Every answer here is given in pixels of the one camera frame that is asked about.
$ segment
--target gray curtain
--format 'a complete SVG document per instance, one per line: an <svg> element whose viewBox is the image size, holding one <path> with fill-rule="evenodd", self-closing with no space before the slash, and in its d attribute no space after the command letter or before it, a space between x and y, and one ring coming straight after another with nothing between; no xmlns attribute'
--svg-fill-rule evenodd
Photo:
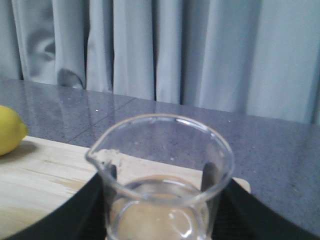
<svg viewBox="0 0 320 240"><path fill-rule="evenodd" d="M1 0L0 76L320 124L319 0Z"/></svg>

